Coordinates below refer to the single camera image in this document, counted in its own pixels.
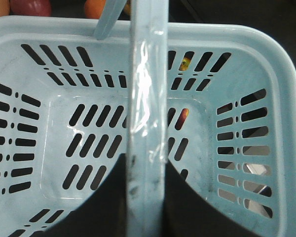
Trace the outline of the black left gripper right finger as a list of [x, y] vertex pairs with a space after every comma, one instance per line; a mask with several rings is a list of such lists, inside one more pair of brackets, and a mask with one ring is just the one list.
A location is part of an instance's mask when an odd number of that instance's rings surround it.
[[256, 237], [200, 197], [174, 166], [165, 166], [163, 237]]

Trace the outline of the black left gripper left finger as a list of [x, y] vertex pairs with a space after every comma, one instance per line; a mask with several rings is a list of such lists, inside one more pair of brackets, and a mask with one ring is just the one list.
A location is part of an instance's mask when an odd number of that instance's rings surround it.
[[44, 232], [44, 237], [124, 237], [126, 157], [121, 153], [104, 182], [76, 210]]

